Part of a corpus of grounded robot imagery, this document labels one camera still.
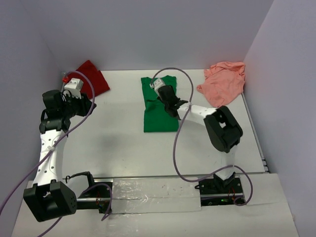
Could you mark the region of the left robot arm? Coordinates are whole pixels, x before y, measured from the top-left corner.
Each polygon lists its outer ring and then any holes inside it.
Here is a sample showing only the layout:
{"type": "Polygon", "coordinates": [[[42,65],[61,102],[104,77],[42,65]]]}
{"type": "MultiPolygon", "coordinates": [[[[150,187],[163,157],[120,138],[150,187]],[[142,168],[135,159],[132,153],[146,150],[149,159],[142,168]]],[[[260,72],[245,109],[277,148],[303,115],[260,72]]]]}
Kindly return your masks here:
{"type": "Polygon", "coordinates": [[[38,222],[74,214],[75,193],[62,181],[64,147],[72,131],[71,118],[89,116],[96,104],[79,89],[47,91],[40,118],[41,152],[36,176],[23,199],[38,222]]]}

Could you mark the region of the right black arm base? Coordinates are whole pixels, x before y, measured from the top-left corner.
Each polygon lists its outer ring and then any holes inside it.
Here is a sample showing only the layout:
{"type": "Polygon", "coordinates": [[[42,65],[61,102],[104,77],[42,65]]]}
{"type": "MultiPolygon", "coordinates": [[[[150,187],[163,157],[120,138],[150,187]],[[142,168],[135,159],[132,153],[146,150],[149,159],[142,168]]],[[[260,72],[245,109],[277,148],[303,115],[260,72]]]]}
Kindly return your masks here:
{"type": "Polygon", "coordinates": [[[202,180],[195,186],[199,190],[201,206],[243,205],[245,198],[239,177],[223,181],[218,176],[202,180]]]}

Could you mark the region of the green t-shirt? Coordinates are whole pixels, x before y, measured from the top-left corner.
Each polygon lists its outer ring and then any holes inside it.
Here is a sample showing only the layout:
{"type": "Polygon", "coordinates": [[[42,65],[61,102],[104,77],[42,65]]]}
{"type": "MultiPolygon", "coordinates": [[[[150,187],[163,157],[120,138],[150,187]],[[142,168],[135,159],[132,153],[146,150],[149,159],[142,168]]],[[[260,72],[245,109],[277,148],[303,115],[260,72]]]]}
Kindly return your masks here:
{"type": "Polygon", "coordinates": [[[151,78],[141,78],[142,92],[145,104],[144,128],[145,133],[176,132],[179,122],[165,110],[164,104],[158,99],[156,92],[150,88],[151,78]]]}

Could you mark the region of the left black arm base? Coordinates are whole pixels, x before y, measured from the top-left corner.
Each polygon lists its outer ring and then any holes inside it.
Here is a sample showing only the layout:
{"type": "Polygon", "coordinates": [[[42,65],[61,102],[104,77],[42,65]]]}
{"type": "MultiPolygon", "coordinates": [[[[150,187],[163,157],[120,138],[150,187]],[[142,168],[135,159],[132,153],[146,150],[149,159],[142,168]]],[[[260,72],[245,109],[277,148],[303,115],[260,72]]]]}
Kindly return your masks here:
{"type": "Polygon", "coordinates": [[[100,214],[110,214],[110,191],[112,190],[112,182],[96,182],[97,187],[89,190],[84,194],[80,194],[77,198],[77,210],[98,210],[100,214]]]}

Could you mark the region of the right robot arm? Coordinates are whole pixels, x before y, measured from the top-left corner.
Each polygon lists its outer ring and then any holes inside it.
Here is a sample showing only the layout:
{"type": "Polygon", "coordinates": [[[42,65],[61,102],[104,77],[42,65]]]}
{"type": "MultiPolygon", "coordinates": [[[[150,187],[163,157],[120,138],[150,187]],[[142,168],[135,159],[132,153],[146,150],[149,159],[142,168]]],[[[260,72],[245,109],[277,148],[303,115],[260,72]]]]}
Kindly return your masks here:
{"type": "Polygon", "coordinates": [[[243,130],[231,111],[226,106],[215,109],[193,105],[178,98],[171,85],[159,85],[154,89],[165,111],[180,121],[180,127],[187,119],[206,128],[211,144],[220,153],[222,166],[212,175],[214,186],[220,193],[227,192],[235,178],[236,149],[243,136],[243,130]]]}

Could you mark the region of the red folded t-shirt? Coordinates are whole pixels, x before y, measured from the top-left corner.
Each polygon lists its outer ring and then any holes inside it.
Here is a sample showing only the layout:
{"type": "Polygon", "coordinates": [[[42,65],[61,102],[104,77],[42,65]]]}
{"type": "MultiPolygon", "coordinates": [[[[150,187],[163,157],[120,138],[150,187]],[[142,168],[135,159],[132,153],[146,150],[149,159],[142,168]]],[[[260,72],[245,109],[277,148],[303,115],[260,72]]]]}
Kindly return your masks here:
{"type": "MultiPolygon", "coordinates": [[[[79,66],[77,71],[81,72],[89,79],[93,86],[95,97],[110,90],[103,74],[90,60],[85,61],[81,66],[79,66]]],[[[85,93],[89,99],[92,99],[92,90],[87,80],[79,74],[74,74],[73,77],[83,81],[81,92],[85,93]]]]}

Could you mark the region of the taped white cardboard panel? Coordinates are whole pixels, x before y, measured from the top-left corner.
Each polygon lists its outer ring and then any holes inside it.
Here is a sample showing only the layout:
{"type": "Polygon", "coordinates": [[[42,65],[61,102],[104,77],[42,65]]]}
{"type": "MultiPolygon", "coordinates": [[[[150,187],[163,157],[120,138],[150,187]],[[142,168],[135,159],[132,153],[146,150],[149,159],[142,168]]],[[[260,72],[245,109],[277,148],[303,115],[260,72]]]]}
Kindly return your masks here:
{"type": "Polygon", "coordinates": [[[114,214],[201,211],[197,183],[181,178],[114,179],[114,214]]]}

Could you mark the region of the salmon pink crumpled t-shirt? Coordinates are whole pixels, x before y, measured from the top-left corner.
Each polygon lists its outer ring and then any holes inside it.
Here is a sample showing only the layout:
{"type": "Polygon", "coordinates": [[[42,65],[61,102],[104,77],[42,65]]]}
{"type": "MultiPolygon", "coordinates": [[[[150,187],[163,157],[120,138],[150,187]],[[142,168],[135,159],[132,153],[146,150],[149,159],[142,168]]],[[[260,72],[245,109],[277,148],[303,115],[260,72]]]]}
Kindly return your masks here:
{"type": "Polygon", "coordinates": [[[228,105],[243,93],[245,64],[243,62],[219,62],[204,70],[204,82],[197,91],[215,107],[228,105]]]}

